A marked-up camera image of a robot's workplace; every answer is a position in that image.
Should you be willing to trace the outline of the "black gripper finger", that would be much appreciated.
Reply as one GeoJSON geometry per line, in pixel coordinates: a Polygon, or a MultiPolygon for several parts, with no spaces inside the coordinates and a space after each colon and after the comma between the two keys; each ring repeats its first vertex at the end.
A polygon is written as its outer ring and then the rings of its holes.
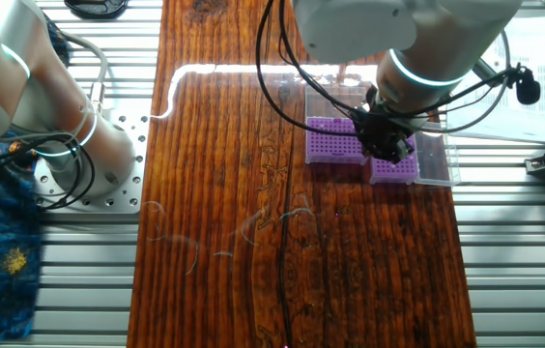
{"type": "Polygon", "coordinates": [[[364,143],[364,151],[373,159],[393,160],[393,148],[386,141],[367,141],[364,143]]]}
{"type": "Polygon", "coordinates": [[[391,162],[400,162],[415,151],[414,138],[404,137],[399,138],[393,145],[390,155],[391,162]]]}

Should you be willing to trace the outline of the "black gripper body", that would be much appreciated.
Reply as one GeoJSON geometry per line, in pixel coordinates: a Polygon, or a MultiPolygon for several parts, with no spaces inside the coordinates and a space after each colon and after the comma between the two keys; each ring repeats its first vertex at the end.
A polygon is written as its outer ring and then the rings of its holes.
{"type": "Polygon", "coordinates": [[[356,107],[351,110],[351,119],[361,143],[385,145],[393,138],[409,138],[415,133],[407,119],[398,118],[382,104],[356,107]]]}

